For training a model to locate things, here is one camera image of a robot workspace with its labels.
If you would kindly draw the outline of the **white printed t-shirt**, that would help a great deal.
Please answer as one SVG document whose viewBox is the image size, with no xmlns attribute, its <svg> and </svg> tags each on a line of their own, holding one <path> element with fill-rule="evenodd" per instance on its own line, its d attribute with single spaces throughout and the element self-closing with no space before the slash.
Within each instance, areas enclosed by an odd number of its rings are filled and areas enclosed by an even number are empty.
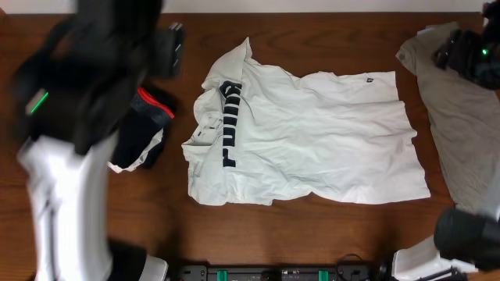
<svg viewBox="0 0 500 281">
<path fill-rule="evenodd" d="M 394 72 L 297 77 L 257 62 L 243 41 L 214 62 L 202 89 L 182 146 L 199 204 L 430 196 Z"/>
</svg>

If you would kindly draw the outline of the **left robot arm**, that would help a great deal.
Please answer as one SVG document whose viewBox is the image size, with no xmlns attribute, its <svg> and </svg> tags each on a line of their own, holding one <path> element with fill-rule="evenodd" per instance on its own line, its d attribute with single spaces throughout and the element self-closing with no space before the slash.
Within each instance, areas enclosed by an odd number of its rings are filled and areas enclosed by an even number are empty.
<svg viewBox="0 0 500 281">
<path fill-rule="evenodd" d="M 106 232 L 108 164 L 142 84 L 178 74 L 183 27 L 160 1 L 79 1 L 14 73 L 36 280 L 164 280 L 168 265 Z"/>
</svg>

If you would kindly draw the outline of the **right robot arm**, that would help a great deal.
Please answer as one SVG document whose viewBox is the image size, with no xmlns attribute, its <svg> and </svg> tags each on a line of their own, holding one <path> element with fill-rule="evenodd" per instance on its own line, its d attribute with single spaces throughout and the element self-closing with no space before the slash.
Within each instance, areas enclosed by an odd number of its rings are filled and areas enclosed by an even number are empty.
<svg viewBox="0 0 500 281">
<path fill-rule="evenodd" d="M 499 267 L 499 4 L 484 30 L 431 27 L 398 51 L 417 78 L 454 206 L 434 234 L 380 267 L 382 280 L 464 280 Z"/>
</svg>

